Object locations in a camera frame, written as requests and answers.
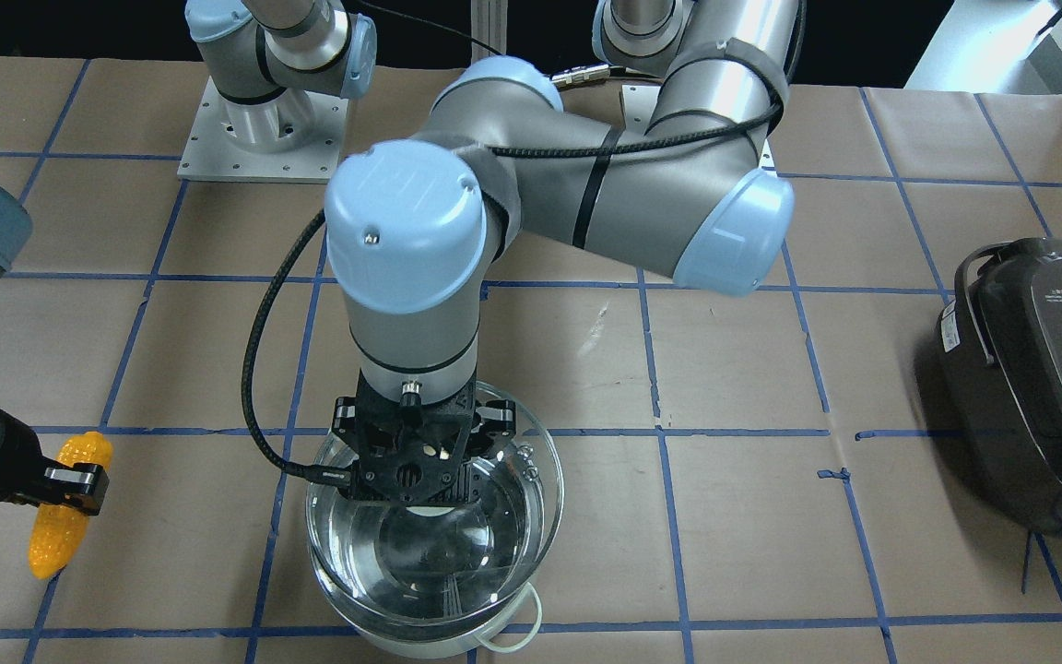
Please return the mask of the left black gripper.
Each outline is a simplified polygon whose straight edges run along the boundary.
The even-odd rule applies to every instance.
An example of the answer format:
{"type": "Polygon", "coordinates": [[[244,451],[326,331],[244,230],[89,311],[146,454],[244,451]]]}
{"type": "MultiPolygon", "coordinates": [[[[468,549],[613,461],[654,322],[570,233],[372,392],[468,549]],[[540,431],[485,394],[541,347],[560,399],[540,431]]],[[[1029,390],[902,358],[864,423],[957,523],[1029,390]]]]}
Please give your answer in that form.
{"type": "Polygon", "coordinates": [[[376,390],[360,373],[357,392],[336,401],[332,433],[352,453],[328,464],[328,483],[357,503],[397,507],[463,507],[479,500],[473,459],[496,458],[513,440],[513,399],[478,399],[469,378],[451,395],[433,394],[405,379],[395,395],[376,390]]]}

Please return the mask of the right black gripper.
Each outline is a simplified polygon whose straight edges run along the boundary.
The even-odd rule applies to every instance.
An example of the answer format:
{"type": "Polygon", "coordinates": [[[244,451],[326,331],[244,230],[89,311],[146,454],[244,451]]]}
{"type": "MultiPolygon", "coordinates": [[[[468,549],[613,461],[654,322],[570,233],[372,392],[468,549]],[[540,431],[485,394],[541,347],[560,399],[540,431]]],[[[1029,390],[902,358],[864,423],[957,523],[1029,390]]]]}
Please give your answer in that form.
{"type": "Polygon", "coordinates": [[[46,469],[41,442],[30,426],[0,410],[0,503],[38,507],[35,480],[42,479],[42,504],[70,507],[97,516],[110,476],[103,466],[46,469]]]}

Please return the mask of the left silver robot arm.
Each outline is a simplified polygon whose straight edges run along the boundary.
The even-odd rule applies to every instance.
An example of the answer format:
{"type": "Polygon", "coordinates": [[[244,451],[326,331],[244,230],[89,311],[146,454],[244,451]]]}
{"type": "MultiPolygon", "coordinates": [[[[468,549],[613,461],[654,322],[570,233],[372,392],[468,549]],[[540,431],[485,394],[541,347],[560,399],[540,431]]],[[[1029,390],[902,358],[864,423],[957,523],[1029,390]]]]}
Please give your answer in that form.
{"type": "Polygon", "coordinates": [[[686,289],[755,290],[794,210],[761,151],[806,13],[805,1],[603,1],[596,54],[662,80],[641,132],[567,113],[534,65],[489,56],[414,136],[338,165],[322,221],[360,377],[332,430],[357,457],[287,470],[358,501],[476,500],[468,462],[513,433],[511,409],[478,408],[480,291],[519,232],[686,289]]]}

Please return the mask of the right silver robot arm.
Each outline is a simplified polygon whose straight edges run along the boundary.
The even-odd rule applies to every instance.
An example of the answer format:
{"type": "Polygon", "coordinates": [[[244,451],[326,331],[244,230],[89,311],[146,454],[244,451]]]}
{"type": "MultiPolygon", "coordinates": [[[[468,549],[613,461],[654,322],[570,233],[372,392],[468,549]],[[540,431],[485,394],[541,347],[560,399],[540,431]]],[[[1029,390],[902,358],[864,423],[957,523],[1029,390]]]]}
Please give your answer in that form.
{"type": "MultiPolygon", "coordinates": [[[[311,125],[307,93],[354,100],[370,86],[375,27],[338,1],[190,1],[185,18],[241,147],[289,148],[311,125]]],[[[0,278],[32,227],[0,186],[0,278]]],[[[38,508],[27,560],[39,579],[76,554],[105,501],[110,463],[101,433],[72,437],[50,458],[29,425],[0,409],[0,503],[38,508]]]]}

